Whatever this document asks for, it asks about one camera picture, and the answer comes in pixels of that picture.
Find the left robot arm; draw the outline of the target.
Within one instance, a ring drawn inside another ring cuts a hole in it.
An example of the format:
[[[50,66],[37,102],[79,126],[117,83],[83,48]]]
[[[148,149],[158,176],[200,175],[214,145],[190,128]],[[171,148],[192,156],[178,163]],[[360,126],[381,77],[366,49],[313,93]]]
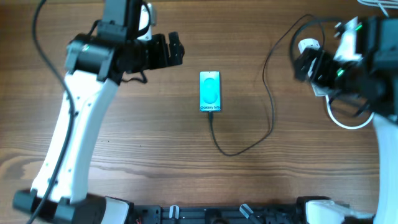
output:
[[[103,17],[69,42],[55,131],[31,188],[14,195],[16,210],[50,223],[137,223],[132,202],[89,194],[88,174],[123,75],[145,84],[146,70],[183,62],[178,34],[153,34],[155,24],[155,7],[145,1],[106,1]]]

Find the blue screen smartphone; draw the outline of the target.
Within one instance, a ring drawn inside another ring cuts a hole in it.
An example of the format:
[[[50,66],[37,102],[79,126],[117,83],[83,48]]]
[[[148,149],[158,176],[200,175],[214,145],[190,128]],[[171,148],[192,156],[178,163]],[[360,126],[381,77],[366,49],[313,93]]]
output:
[[[200,111],[221,111],[221,81],[219,71],[200,72]]]

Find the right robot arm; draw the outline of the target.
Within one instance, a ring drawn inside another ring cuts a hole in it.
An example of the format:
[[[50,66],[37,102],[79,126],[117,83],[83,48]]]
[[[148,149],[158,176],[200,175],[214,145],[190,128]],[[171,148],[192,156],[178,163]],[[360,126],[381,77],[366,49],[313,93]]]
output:
[[[300,47],[297,37],[312,25],[336,24],[335,54],[323,45]],[[330,105],[341,100],[357,107],[356,116],[372,114],[379,147],[379,199],[374,214],[344,207],[328,198],[305,199],[305,223],[397,223],[397,18],[314,18],[301,25],[289,44],[295,78],[325,93]]]

